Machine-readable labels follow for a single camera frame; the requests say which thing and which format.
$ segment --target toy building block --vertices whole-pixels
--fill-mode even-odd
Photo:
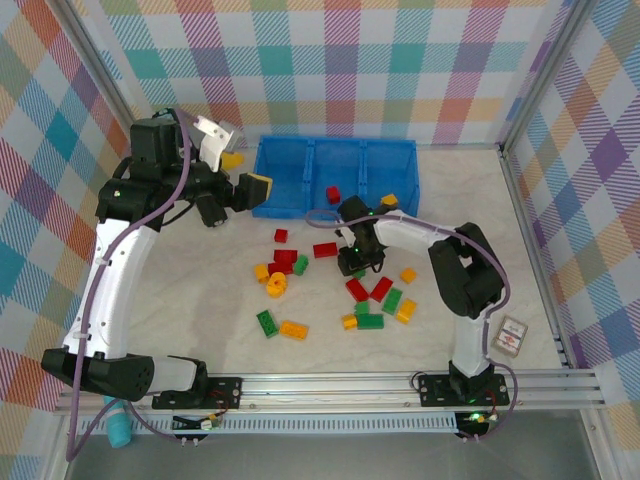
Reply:
[[[358,319],[353,313],[342,317],[342,326],[345,330],[351,330],[358,327]]]
[[[298,259],[297,250],[274,250],[273,261],[276,263],[291,263],[294,264]]]
[[[364,315],[365,313],[369,313],[369,302],[365,300],[364,302],[356,303],[356,308],[354,309],[354,313],[356,315]]]
[[[280,325],[280,335],[285,337],[295,338],[296,340],[304,340],[309,333],[309,327],[306,325],[300,325],[299,323],[290,322],[285,320]]]
[[[338,190],[338,187],[327,188],[327,200],[329,200],[329,205],[340,203],[340,190]]]
[[[392,280],[389,280],[387,277],[382,277],[371,292],[371,298],[373,298],[378,303],[382,302],[382,299],[391,288],[391,285],[393,285]]]
[[[390,193],[389,195],[385,195],[384,197],[382,197],[380,199],[380,203],[382,203],[383,205],[387,205],[389,207],[397,207],[398,199],[393,193]]]
[[[273,239],[278,243],[287,243],[287,238],[289,238],[289,230],[283,230],[282,228],[278,228],[273,236]]]
[[[273,298],[281,297],[287,289],[287,277],[282,272],[275,272],[267,283],[267,293]]]
[[[345,286],[353,298],[356,299],[356,302],[364,302],[369,298],[369,294],[357,278],[352,278],[345,284]]]
[[[268,266],[269,275],[273,275],[275,272],[284,273],[285,275],[291,275],[293,273],[293,265],[287,262],[273,262]]]
[[[384,317],[380,313],[357,315],[358,330],[378,330],[384,328]]]
[[[336,242],[319,243],[313,246],[313,256],[315,258],[335,257],[338,255],[338,245]]]
[[[309,258],[306,255],[300,255],[296,263],[293,264],[293,273],[301,276],[309,266]]]
[[[396,318],[404,324],[409,323],[413,312],[416,311],[416,307],[416,302],[407,298],[404,302],[402,302],[398,313],[396,313]]]
[[[382,305],[382,311],[384,313],[388,313],[389,315],[395,315],[401,298],[402,298],[402,290],[398,290],[397,288],[392,288],[389,291],[389,295],[387,295],[386,300],[384,301],[384,305]]]
[[[256,317],[258,317],[258,322],[260,322],[260,326],[267,338],[271,338],[278,334],[278,326],[269,313],[269,310],[260,312]]]
[[[413,282],[417,276],[418,274],[413,268],[405,268],[404,271],[400,274],[400,278],[404,281],[404,283]]]
[[[269,270],[264,264],[256,265],[253,267],[253,272],[256,274],[256,278],[260,283],[267,283],[269,281]]]

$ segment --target blue plastic bin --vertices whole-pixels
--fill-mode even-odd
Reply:
[[[269,200],[253,209],[256,217],[335,210],[326,196],[330,186],[338,187],[342,200],[359,195],[371,207],[393,193],[403,211],[418,212],[416,144],[409,140],[263,136],[254,172],[273,179]]]

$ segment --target green lego brick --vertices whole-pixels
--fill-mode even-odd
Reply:
[[[271,338],[278,334],[278,326],[276,325],[276,322],[273,321],[273,317],[269,313],[269,310],[260,312],[256,317],[258,317],[260,326],[262,327],[262,330],[264,330],[264,334],[267,338]]]
[[[384,305],[382,306],[382,311],[388,313],[389,315],[395,315],[401,298],[402,290],[391,288],[391,290],[389,290],[389,293],[387,294],[386,300],[384,301]]]
[[[296,263],[293,264],[293,273],[301,276],[309,266],[309,258],[306,255],[300,255]]]
[[[355,313],[356,315],[364,315],[366,313],[369,313],[369,301],[365,300],[364,302],[356,303],[356,308],[354,309],[353,313]]]
[[[384,317],[380,313],[357,315],[358,330],[378,330],[384,328]]]

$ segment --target red lego brick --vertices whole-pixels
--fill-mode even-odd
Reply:
[[[391,288],[391,285],[393,285],[392,280],[389,280],[387,277],[382,277],[371,292],[371,298],[373,298],[378,303],[382,302],[382,299]]]
[[[285,275],[291,275],[293,273],[293,265],[287,262],[273,262],[267,265],[269,275],[273,275],[275,272],[282,272]]]
[[[273,261],[276,263],[296,263],[298,259],[297,250],[274,250]]]
[[[287,243],[288,237],[289,237],[288,230],[283,230],[282,228],[278,228],[276,230],[276,234],[273,236],[273,239],[278,243]]]
[[[313,246],[313,256],[316,258],[335,257],[338,255],[338,245],[336,242],[319,243]]]
[[[364,302],[369,298],[369,294],[357,278],[352,278],[345,284],[345,286],[353,298],[356,299],[356,302]]]
[[[338,190],[338,187],[327,188],[327,200],[329,200],[329,205],[340,203],[340,190]]]

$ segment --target plaid wall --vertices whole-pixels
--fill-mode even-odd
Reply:
[[[127,139],[44,0],[0,7],[0,478],[30,479],[80,303],[96,193]]]
[[[250,144],[265,133],[493,144],[562,3],[75,0],[134,111],[179,104],[241,125]]]
[[[640,476],[640,1],[601,0],[514,167],[579,366]]]

